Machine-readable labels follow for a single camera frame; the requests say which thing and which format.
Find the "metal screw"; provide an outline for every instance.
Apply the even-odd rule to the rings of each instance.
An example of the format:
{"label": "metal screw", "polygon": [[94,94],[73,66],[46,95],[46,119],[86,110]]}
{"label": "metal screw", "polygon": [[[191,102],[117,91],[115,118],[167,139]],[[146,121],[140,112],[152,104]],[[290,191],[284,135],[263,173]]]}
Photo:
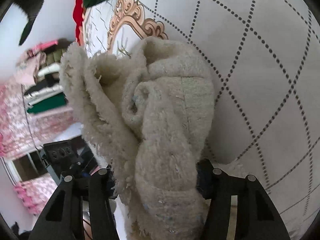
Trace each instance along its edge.
{"label": "metal screw", "polygon": [[100,175],[107,174],[107,169],[100,169],[100,170],[98,171],[98,173],[99,173]]}
{"label": "metal screw", "polygon": [[220,175],[222,173],[222,170],[215,168],[213,169],[213,173],[216,175]]}
{"label": "metal screw", "polygon": [[72,176],[70,176],[70,175],[66,176],[66,177],[64,178],[64,181],[65,181],[65,182],[70,182],[70,181],[72,181]]}
{"label": "metal screw", "polygon": [[248,180],[250,180],[250,181],[255,181],[255,180],[256,180],[256,177],[253,176],[253,175],[248,175]]}

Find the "fleece fabric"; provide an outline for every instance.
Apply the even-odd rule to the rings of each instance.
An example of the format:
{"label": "fleece fabric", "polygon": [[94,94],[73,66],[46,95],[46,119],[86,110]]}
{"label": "fleece fabric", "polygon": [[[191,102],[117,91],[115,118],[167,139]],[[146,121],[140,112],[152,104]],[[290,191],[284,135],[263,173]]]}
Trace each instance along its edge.
{"label": "fleece fabric", "polygon": [[88,58],[73,43],[61,59],[60,84],[84,139],[111,164],[131,222],[155,240],[198,238],[205,205],[196,163],[214,112],[210,70],[199,53],[149,37],[131,58]]}

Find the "pink patterned fabric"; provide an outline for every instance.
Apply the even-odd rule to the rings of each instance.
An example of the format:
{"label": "pink patterned fabric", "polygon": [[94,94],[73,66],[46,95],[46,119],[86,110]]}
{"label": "pink patterned fabric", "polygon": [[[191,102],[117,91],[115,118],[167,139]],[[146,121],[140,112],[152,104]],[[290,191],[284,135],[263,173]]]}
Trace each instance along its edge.
{"label": "pink patterned fabric", "polygon": [[23,205],[28,208],[33,215],[40,214],[48,202],[49,198],[57,188],[49,173],[43,176],[19,182],[14,186],[14,190],[18,193],[18,197],[23,200]]}
{"label": "pink patterned fabric", "polygon": [[[0,90],[0,110],[0,155],[15,160],[35,150],[23,108],[21,85],[13,78]],[[50,142],[76,122],[72,112],[70,110],[38,119],[33,119],[27,114],[36,146]]]}

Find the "dotted diamond pattern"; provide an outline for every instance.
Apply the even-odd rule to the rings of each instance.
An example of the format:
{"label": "dotted diamond pattern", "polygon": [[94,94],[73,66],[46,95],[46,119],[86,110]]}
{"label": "dotted diamond pattern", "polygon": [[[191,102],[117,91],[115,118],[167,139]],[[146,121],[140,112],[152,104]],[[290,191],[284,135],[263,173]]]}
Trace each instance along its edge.
{"label": "dotted diamond pattern", "polygon": [[[320,208],[320,26],[303,0],[136,0],[212,70],[204,153],[255,174],[298,239]],[[107,45],[116,0],[90,11],[86,49]],[[134,44],[139,38],[124,31]]]}

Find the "beige cloth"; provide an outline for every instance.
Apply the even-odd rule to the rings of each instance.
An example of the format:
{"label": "beige cloth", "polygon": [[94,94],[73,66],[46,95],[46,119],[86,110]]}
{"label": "beige cloth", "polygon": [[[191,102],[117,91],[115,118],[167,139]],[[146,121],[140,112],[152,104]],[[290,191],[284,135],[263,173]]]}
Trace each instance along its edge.
{"label": "beige cloth", "polygon": [[198,238],[205,210],[196,162],[214,110],[201,56],[185,43],[150,37],[130,59],[89,59],[74,43],[60,78],[84,139],[114,170],[131,221],[153,239]]}

